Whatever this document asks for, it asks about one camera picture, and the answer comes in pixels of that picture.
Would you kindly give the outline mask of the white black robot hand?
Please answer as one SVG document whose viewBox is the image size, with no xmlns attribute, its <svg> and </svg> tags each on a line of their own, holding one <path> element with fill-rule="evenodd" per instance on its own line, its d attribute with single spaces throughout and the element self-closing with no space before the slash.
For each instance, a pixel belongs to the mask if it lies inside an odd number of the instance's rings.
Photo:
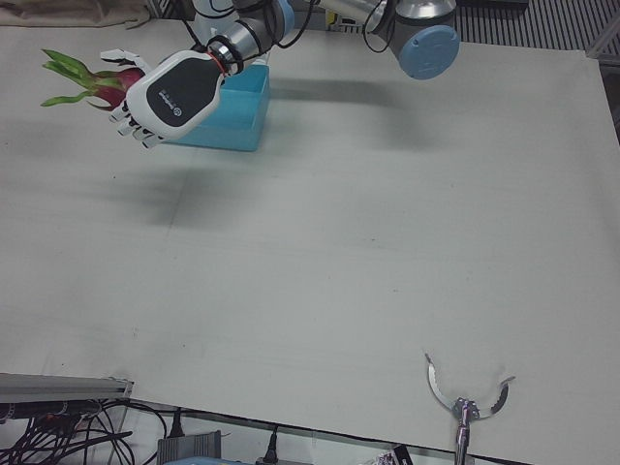
<svg viewBox="0 0 620 465">
<path fill-rule="evenodd" d="M 117 132 L 144 147 L 178 140 L 195 129 L 220 103 L 229 74 L 223 59 L 210 50 L 173 53 L 156 67 L 137 54 L 116 48 L 100 53 L 107 62 L 127 62 L 144 72 L 110 114 Z"/>
</svg>

